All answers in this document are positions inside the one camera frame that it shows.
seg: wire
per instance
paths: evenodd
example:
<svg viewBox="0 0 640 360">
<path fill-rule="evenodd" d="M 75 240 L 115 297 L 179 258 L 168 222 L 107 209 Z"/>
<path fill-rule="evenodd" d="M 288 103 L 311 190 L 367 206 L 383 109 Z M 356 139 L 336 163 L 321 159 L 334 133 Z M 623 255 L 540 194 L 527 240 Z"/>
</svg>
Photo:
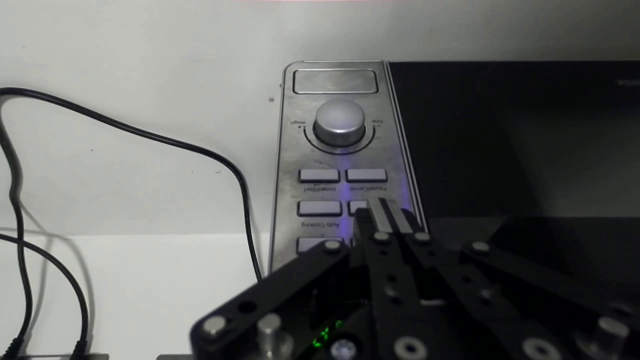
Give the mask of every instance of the wire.
<svg viewBox="0 0 640 360">
<path fill-rule="evenodd" d="M 88 307 L 85 307 L 85 299 L 83 299 L 83 293 L 82 293 L 75 277 L 73 277 L 56 256 L 51 256 L 49 252 L 45 252 L 45 251 L 40 249 L 40 246 L 33 246 L 33 244 L 29 244 L 29 243 L 26 243 L 23 238 L 12 238 L 12 236 L 5 236 L 5 235 L 0 235 L 0 240 L 12 243 L 12 244 L 16 244 L 16 246 L 21 244 L 23 249 L 40 255 L 40 256 L 45 258 L 49 264 L 53 264 L 53 267 L 61 272 L 61 277 L 67 281 L 67 285 L 73 288 L 75 299 L 78 299 L 78 304 L 79 304 L 79 322 L 82 322 L 82 327 L 79 327 L 79 341 L 75 343 L 73 355 L 83 355 L 83 349 L 85 349 L 85 345 L 88 345 L 88 343 L 85 343 L 85 336 L 88 336 Z"/>
<path fill-rule="evenodd" d="M 165 144 L 165 147 L 174 147 L 174 149 L 182 149 L 182 150 L 187 150 L 187 153 L 193 153 L 193 155 L 201 155 L 201 156 L 212 159 L 212 160 L 219 163 L 221 166 L 226 166 L 236 176 L 236 181 L 240 184 L 241 210 L 243 210 L 243 232 L 246 232 L 246 243 L 247 243 L 247 251 L 249 251 L 249 261 L 251 261 L 251 269 L 253 269 L 256 281 L 257 282 L 262 281 L 257 255 L 256 255 L 256 244 L 253 244 L 253 236 L 251 236 L 249 194 L 247 194 L 246 179 L 237 170 L 237 166 L 232 164 L 227 159 L 223 159 L 223 156 L 219 156 L 219 155 L 215 155 L 212 150 L 205 150 L 201 147 L 196 147 L 196 144 L 187 144 L 187 142 L 174 141 L 174 139 L 168 139 L 168 136 L 162 136 L 162 135 L 153 135 L 153 133 L 148 133 L 148 130 L 142 130 L 142 129 L 135 129 L 135 127 L 128 127 L 128 124 L 118 122 L 118 120 L 113 120 L 109 116 L 103 116 L 100 113 L 93 113 L 89 109 L 83 109 L 79 105 L 67 103 L 67 100 L 51 96 L 51 95 L 28 91 L 28 88 L 0 88 L 0 107 L 1 107 L 3 99 L 31 99 L 31 100 L 42 100 L 42 103 L 48 103 L 48 105 L 56 105 L 60 109 L 83 115 L 83 116 L 88 116 L 88 118 L 91 118 L 95 122 L 101 122 L 106 127 L 118 129 L 122 133 L 130 133 L 130 135 L 135 135 L 135 136 L 146 139 L 146 141 L 153 141 L 153 142 L 160 142 L 160 144 Z M 9 136 L 5 135 L 1 124 L 0 124 L 0 136 L 1 136 L 0 139 L 1 141 L 1 150 L 5 155 L 5 160 L 9 164 L 9 172 L 12 172 L 9 202 L 12 202 L 14 217 L 16 217 L 16 238 L 12 243 L 17 246 L 17 269 L 20 269 L 20 281 L 21 281 L 23 299 L 26 299 L 26 313 L 23 313 L 21 328 L 20 328 L 17 336 L 12 341 L 9 349 L 3 355 L 3 358 L 16 358 L 21 352 L 23 338 L 26 338 L 26 333 L 28 333 L 28 325 L 29 325 L 29 318 L 31 318 L 31 288 L 29 288 L 26 261 L 23 261 L 23 249 L 31 249 L 31 244 L 28 244 L 23 240 L 23 219 L 21 219 L 21 210 L 20 210 L 21 169 L 20 169 L 16 150 L 12 149 Z M 79 341 L 75 343 L 73 358 L 78 355 L 83 355 L 85 349 L 88 349 L 88 325 L 85 325 L 85 321 L 82 321 L 82 334 L 79 334 Z"/>
<path fill-rule="evenodd" d="M 16 217 L 17 272 L 20 272 L 20 282 L 21 282 L 21 290 L 23 290 L 21 327 L 17 330 L 17 336 L 12 341 L 12 345 L 3 352 L 3 358 L 14 358 L 14 357 L 17 357 L 21 352 L 23 341 L 28 338 L 26 333 L 28 333 L 28 327 L 29 327 L 31 315 L 33 315 L 33 295 L 31 295 L 31 285 L 29 285 L 29 279 L 28 279 L 28 271 L 26 271 L 26 261 L 23 261 L 23 219 L 21 219 L 21 206 L 20 206 L 21 169 L 20 169 L 17 155 L 16 155 L 12 142 L 9 142 L 9 136 L 5 135 L 3 124 L 0 124 L 0 147 L 3 150 L 7 169 L 12 172 L 12 184 L 9 184 L 9 190 L 7 190 L 7 198 L 12 202 L 12 210 L 14 210 L 14 217 Z"/>
<path fill-rule="evenodd" d="M 174 141 L 174 139 L 168 139 L 168 136 L 162 136 L 162 135 L 153 135 L 153 133 L 148 133 L 148 130 L 142 130 L 142 129 L 135 129 L 135 127 L 128 127 L 128 124 L 118 122 L 118 120 L 113 120 L 109 116 L 103 116 L 100 113 L 93 113 L 89 109 L 83 109 L 79 105 L 67 103 L 67 100 L 51 96 L 51 95 L 28 91 L 28 88 L 0 88 L 0 99 L 5 99 L 5 96 L 33 99 L 33 100 L 49 103 L 49 105 L 56 105 L 60 109 L 83 115 L 83 116 L 88 116 L 88 118 L 91 118 L 95 122 L 101 122 L 106 127 L 118 129 L 122 133 L 130 133 L 130 135 L 135 135 L 139 139 L 148 139 L 148 141 L 153 141 L 153 142 L 160 142 L 160 144 L 165 144 L 165 147 L 174 147 L 174 149 L 182 149 L 182 150 L 187 150 L 187 153 L 196 153 L 196 155 L 201 155 L 201 156 L 212 159 L 212 160 L 219 163 L 221 166 L 226 166 L 236 176 L 236 181 L 240 184 L 241 213 L 243 213 L 243 232 L 246 232 L 246 240 L 247 240 L 249 261 L 251 261 L 251 269 L 253 269 L 256 281 L 257 282 L 262 281 L 262 272 L 260 272 L 260 264 L 257 264 L 257 256 L 256 256 L 256 244 L 253 244 L 253 236 L 251 236 L 251 222 L 249 222 L 249 194 L 247 194 L 246 179 L 243 179 L 243 175 L 237 170 L 237 166 L 233 163 L 229 163 L 227 159 L 223 159 L 223 156 L 219 156 L 219 155 L 215 155 L 215 153 L 212 153 L 207 149 L 201 149 L 201 147 L 196 147 L 196 144 L 187 144 L 187 142 L 182 142 L 182 141 Z"/>
</svg>

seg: silver panel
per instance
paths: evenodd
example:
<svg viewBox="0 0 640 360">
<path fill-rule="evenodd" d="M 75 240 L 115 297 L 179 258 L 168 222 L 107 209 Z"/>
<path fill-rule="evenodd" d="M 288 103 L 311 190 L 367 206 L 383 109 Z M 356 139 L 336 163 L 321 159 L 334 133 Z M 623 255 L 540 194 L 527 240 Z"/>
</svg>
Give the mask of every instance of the silver panel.
<svg viewBox="0 0 640 360">
<path fill-rule="evenodd" d="M 369 80 L 353 82 L 353 75 L 371 75 Z M 364 110 L 365 136 L 349 149 L 328 149 L 317 144 L 311 127 L 317 109 L 334 99 L 343 99 Z M 353 222 L 347 210 L 339 217 L 297 217 L 297 202 L 342 202 L 364 198 L 393 198 L 401 209 L 414 213 L 414 197 L 399 144 L 398 118 L 389 96 L 385 66 L 381 63 L 295 63 L 286 69 L 281 85 L 281 122 L 278 188 L 274 205 L 272 263 L 275 271 L 295 258 L 295 238 L 342 238 L 349 243 Z M 299 182 L 302 169 L 383 169 L 385 182 Z"/>
<path fill-rule="evenodd" d="M 375 72 L 365 69 L 299 69 L 293 72 L 295 95 L 375 95 Z"/>
</svg>

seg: silver knob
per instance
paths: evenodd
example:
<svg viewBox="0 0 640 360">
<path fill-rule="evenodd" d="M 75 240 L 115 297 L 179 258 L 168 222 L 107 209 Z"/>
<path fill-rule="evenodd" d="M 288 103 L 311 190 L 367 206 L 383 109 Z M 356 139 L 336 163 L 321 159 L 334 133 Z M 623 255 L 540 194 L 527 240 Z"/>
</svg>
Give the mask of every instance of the silver knob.
<svg viewBox="0 0 640 360">
<path fill-rule="evenodd" d="M 364 113 L 349 100 L 328 100 L 317 109 L 314 133 L 328 147 L 351 147 L 364 136 Z"/>
</svg>

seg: screw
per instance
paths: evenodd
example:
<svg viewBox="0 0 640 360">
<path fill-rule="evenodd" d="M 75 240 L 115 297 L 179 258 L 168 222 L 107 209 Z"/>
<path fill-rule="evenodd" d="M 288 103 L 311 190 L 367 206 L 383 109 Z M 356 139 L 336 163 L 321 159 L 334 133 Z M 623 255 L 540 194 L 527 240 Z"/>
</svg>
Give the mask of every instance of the screw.
<svg viewBox="0 0 640 360">
<path fill-rule="evenodd" d="M 281 321 L 278 315 L 270 313 L 257 322 L 257 346 L 265 358 L 274 358 L 278 349 Z"/>
<path fill-rule="evenodd" d="M 587 343 L 584 351 L 585 355 L 593 355 L 598 358 L 619 358 L 628 334 L 628 325 L 601 317 L 598 318 L 598 330 L 591 343 Z"/>
<path fill-rule="evenodd" d="M 474 243 L 471 251 L 478 255 L 487 255 L 491 251 L 491 246 L 487 243 Z"/>
<path fill-rule="evenodd" d="M 357 355 L 357 349 L 351 341 L 339 338 L 330 349 L 334 360 L 351 360 Z"/>
<path fill-rule="evenodd" d="M 560 351 L 542 338 L 526 338 L 522 343 L 522 352 L 529 360 L 561 360 Z"/>
<path fill-rule="evenodd" d="M 374 235 L 374 240 L 375 240 L 375 243 L 388 243 L 388 235 L 385 235 L 385 232 L 375 232 L 375 235 Z"/>
<path fill-rule="evenodd" d="M 326 252 L 337 252 L 339 251 L 339 243 L 337 240 L 326 240 L 324 243 L 324 251 Z"/>
<path fill-rule="evenodd" d="M 209 317 L 207 321 L 201 322 L 201 330 L 207 336 L 218 336 L 226 328 L 226 318 L 221 317 Z"/>
<path fill-rule="evenodd" d="M 427 232 L 416 232 L 414 238 L 416 238 L 416 243 L 427 243 L 427 240 L 431 240 L 431 236 L 429 236 Z"/>
<path fill-rule="evenodd" d="M 420 338 L 401 336 L 393 343 L 393 352 L 399 360 L 425 360 L 427 349 Z"/>
</svg>

